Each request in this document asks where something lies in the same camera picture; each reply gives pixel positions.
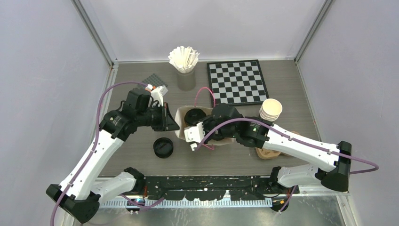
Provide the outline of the stack of black lids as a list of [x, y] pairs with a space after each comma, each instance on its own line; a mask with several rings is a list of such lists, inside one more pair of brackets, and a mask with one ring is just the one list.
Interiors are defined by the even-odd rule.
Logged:
[[173, 153], [174, 145], [172, 140], [169, 138], [161, 137], [153, 143], [153, 150], [157, 157], [168, 158]]

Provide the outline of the paper gift bag pink handles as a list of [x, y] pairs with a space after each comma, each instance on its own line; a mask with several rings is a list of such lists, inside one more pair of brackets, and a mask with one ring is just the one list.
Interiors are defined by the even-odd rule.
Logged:
[[175, 115], [175, 121], [179, 125], [180, 129], [176, 130], [175, 134], [176, 134], [176, 136], [179, 139], [182, 139], [182, 140], [185, 141], [185, 139], [184, 139], [184, 129], [187, 128], [187, 127], [191, 127], [191, 126], [187, 126], [186, 123], [184, 122], [184, 116], [190, 109], [199, 108], [199, 109], [203, 110], [206, 113], [207, 116], [211, 114], [211, 111], [213, 110], [213, 108], [206, 108], [206, 107], [202, 107], [202, 106], [197, 106], [198, 96], [199, 96], [200, 92], [202, 90], [204, 90], [204, 89], [207, 89], [209, 91], [209, 93], [211, 94], [211, 97], [212, 97], [211, 100], [215, 101], [215, 96], [214, 96], [213, 92], [211, 91], [211, 89], [208, 88], [208, 87], [202, 87], [202, 88], [199, 89], [199, 91], [196, 94], [196, 97], [194, 99], [194, 106], [185, 105], [185, 106], [179, 107], [177, 109], [176, 115]]

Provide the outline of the black coffee cup lid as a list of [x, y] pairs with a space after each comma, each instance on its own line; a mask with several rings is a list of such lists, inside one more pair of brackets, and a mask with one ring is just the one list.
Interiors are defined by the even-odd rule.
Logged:
[[206, 113], [199, 109], [193, 108], [190, 109], [184, 116], [184, 122], [187, 126], [195, 126], [199, 121], [205, 118], [207, 115]]

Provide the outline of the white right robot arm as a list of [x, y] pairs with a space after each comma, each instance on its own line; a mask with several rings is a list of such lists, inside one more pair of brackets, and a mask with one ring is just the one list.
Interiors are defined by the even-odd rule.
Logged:
[[234, 138], [245, 147], [270, 149], [307, 162], [297, 167], [274, 167], [268, 181], [274, 193], [305, 184], [321, 184], [338, 192], [349, 190], [352, 145], [346, 141], [329, 144], [303, 137], [261, 117], [243, 116], [227, 104], [216, 105], [210, 115], [197, 122], [203, 128], [201, 145]]

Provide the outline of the stack of paper cups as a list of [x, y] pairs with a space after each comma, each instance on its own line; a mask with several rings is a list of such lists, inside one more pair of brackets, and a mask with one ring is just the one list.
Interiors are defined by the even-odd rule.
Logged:
[[261, 108], [259, 109], [260, 118], [267, 121], [276, 121], [282, 113], [283, 106], [280, 101], [268, 98], [263, 101]]

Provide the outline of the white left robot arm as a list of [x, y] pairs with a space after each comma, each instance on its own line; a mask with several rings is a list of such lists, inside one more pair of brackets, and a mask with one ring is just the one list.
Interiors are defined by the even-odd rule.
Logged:
[[46, 190], [47, 195], [84, 224], [96, 214], [101, 204], [125, 192], [133, 195], [143, 192], [144, 175], [132, 167], [98, 185], [94, 182], [109, 159], [137, 128], [151, 127], [154, 131], [180, 129], [163, 100], [166, 92], [165, 86], [152, 91], [142, 88], [130, 90], [118, 109], [104, 115], [94, 140], [76, 167], [60, 184], [51, 184]]

